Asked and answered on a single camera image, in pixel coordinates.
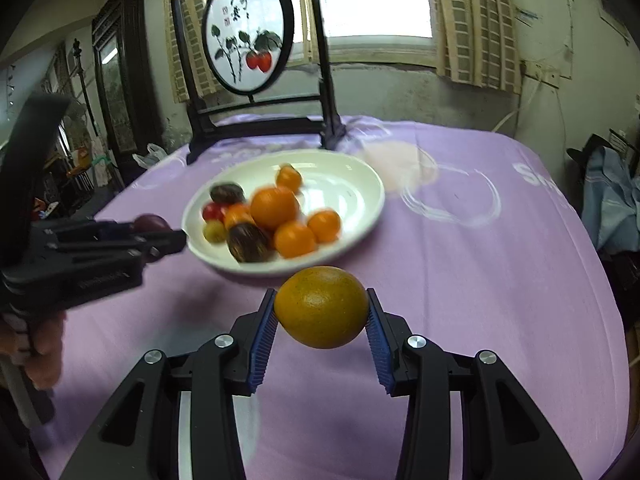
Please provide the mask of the person's left hand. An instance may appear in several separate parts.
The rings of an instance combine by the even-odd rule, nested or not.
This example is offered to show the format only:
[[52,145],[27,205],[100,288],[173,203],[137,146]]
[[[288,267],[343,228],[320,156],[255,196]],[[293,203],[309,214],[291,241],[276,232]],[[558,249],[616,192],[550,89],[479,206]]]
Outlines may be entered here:
[[[43,321],[32,333],[32,350],[24,361],[27,377],[38,390],[53,388],[62,375],[63,335],[66,313],[58,312]],[[18,356],[22,335],[15,333],[5,322],[1,322],[1,354],[2,356]]]

